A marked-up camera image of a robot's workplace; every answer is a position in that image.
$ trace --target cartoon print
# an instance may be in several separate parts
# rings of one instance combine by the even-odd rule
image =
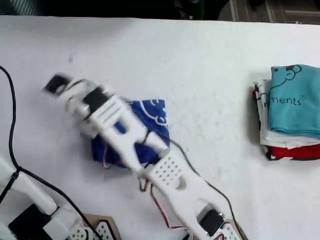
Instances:
[[[150,100],[148,102],[143,103],[143,101],[139,101],[140,102],[140,106],[144,112],[145,115],[147,115],[149,118],[153,119],[155,121],[156,124],[160,125],[160,126],[165,126],[168,127],[168,123],[167,123],[167,117],[166,117],[166,109],[165,109],[165,104],[163,101],[159,101],[159,99],[156,100]],[[145,105],[162,105],[162,113],[161,115],[154,115],[153,112],[148,112],[146,110],[147,107],[145,107]]]
[[[291,81],[296,77],[297,73],[300,73],[302,71],[302,68],[300,65],[290,65],[286,67],[272,67],[271,68],[273,72],[276,72],[277,75],[284,76],[284,81],[280,83],[279,85],[273,86],[270,88],[270,91],[274,88],[280,87],[281,85],[285,84],[286,81]]]

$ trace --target perforated bracket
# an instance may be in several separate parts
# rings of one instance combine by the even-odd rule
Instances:
[[[222,197],[174,149],[168,148],[161,155],[161,160],[147,173],[148,179],[167,197],[180,221],[198,239],[209,240],[208,233],[197,221],[196,204],[201,201],[217,209],[217,199]]]
[[[223,240],[241,240],[231,223],[224,223],[222,227],[211,237],[211,240],[214,240],[220,234],[223,234]]]

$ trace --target red wire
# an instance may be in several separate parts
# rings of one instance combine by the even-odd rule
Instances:
[[[225,238],[225,235],[223,235],[222,233],[220,233],[218,236],[216,236],[216,238],[214,240],[218,240],[219,238],[222,237],[222,240]]]
[[[138,178],[138,180],[139,180],[139,189],[140,189],[140,192],[145,192],[145,191],[147,191],[147,187],[148,187],[148,184],[149,184],[149,180],[148,179],[146,179],[145,180],[145,182],[144,182],[144,187],[142,188],[142,183],[141,183],[141,179],[140,178]]]
[[[165,221],[166,226],[167,226],[169,229],[173,229],[173,230],[175,230],[175,229],[186,229],[185,226],[170,226],[170,223],[169,223],[169,220],[168,220],[168,217],[167,217],[165,211],[163,210],[163,208],[161,207],[160,203],[158,202],[157,198],[156,198],[155,195],[154,195],[153,187],[154,187],[154,185],[151,184],[151,187],[150,187],[150,195],[151,195],[154,203],[156,204],[156,206],[157,206],[158,209],[160,210],[160,213],[161,213],[161,215],[163,216],[163,219],[164,219],[164,221]]]

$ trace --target stack of folded clothes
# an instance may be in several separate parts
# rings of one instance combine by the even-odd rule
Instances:
[[[260,144],[269,160],[320,159],[320,68],[274,66],[254,84]]]

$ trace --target white cloth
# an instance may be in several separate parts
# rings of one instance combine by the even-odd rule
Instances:
[[[258,106],[260,127],[260,144],[293,149],[302,146],[311,146],[320,144],[320,138],[308,136],[292,136],[282,133],[273,132],[269,128],[269,101],[268,93],[271,86],[271,80],[262,80],[255,83],[258,87],[255,90],[256,103]]]

